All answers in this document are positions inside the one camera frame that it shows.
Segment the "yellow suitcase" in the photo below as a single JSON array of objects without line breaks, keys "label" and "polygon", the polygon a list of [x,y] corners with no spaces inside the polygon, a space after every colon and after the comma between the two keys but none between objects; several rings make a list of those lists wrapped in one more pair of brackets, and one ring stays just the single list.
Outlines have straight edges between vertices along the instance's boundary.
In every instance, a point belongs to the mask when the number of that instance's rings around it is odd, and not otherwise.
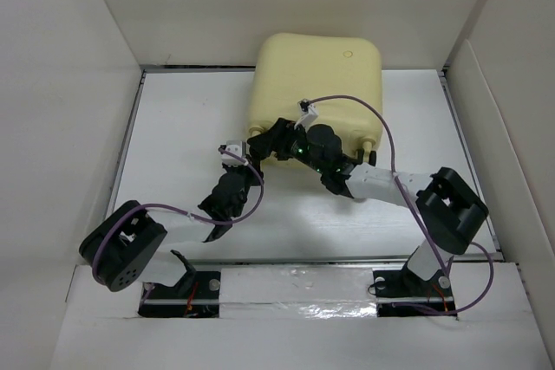
[{"label": "yellow suitcase", "polygon": [[382,58],[370,41],[354,37],[278,33],[261,46],[246,122],[248,137],[284,118],[297,121],[298,103],[315,101],[317,122],[329,125],[343,152],[368,160],[383,127]]}]

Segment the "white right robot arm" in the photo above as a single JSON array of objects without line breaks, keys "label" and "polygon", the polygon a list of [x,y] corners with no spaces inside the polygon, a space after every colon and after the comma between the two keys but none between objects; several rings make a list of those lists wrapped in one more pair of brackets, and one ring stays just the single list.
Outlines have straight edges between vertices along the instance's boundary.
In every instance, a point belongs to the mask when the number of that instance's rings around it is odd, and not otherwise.
[{"label": "white right robot arm", "polygon": [[342,141],[324,124],[304,128],[280,118],[247,143],[254,158],[294,159],[308,166],[335,195],[410,211],[424,239],[401,269],[375,273],[372,286],[378,296],[423,297],[438,287],[448,275],[448,262],[467,251],[489,215],[457,171],[442,167],[432,174],[413,174],[377,168],[343,153]]}]

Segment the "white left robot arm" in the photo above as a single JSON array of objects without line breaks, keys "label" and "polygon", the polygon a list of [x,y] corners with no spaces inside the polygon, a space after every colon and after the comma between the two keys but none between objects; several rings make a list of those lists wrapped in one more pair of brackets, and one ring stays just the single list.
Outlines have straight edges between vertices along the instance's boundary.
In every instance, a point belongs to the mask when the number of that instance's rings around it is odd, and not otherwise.
[{"label": "white left robot arm", "polygon": [[184,297],[193,289],[196,272],[177,250],[159,252],[186,227],[207,226],[203,239],[212,243],[233,225],[247,219],[264,196],[264,175],[257,166],[227,166],[224,175],[196,213],[162,203],[128,200],[91,231],[78,252],[91,267],[93,279],[113,293],[134,282],[162,285],[170,295]]}]

